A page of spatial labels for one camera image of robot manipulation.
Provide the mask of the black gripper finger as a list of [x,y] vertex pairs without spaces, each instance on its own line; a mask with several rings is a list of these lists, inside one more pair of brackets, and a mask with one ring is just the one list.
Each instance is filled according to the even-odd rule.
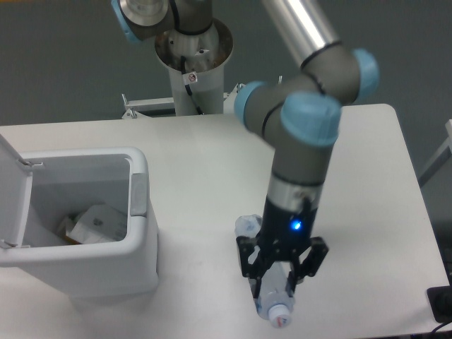
[[314,277],[328,253],[328,246],[322,237],[312,237],[310,251],[307,257],[300,263],[299,256],[305,252],[297,249],[290,250],[290,272],[287,277],[286,292],[294,297],[296,286],[303,282],[308,275]]
[[236,243],[242,276],[254,281],[252,295],[260,295],[262,280],[269,269],[269,262],[260,254],[256,237],[238,236]]

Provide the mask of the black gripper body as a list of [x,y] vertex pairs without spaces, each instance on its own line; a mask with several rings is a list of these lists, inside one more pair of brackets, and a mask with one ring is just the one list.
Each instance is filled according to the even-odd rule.
[[294,269],[300,265],[299,256],[311,246],[311,231],[316,209],[309,198],[295,211],[276,206],[266,199],[261,229],[256,237],[258,256],[252,267],[269,269],[275,262],[289,262]]

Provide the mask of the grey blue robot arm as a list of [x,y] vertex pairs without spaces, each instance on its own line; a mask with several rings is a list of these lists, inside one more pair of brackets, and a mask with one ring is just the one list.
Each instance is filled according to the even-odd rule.
[[[379,67],[363,49],[347,50],[316,1],[265,1],[299,74],[270,85],[239,89],[234,113],[244,127],[274,150],[261,229],[237,238],[242,275],[254,298],[276,262],[290,264],[283,278],[292,295],[313,276],[328,248],[311,230],[319,206],[344,105],[373,93]],[[229,29],[213,16],[211,1],[113,1],[126,38],[155,41],[171,76],[177,115],[223,111],[223,65],[232,52]]]

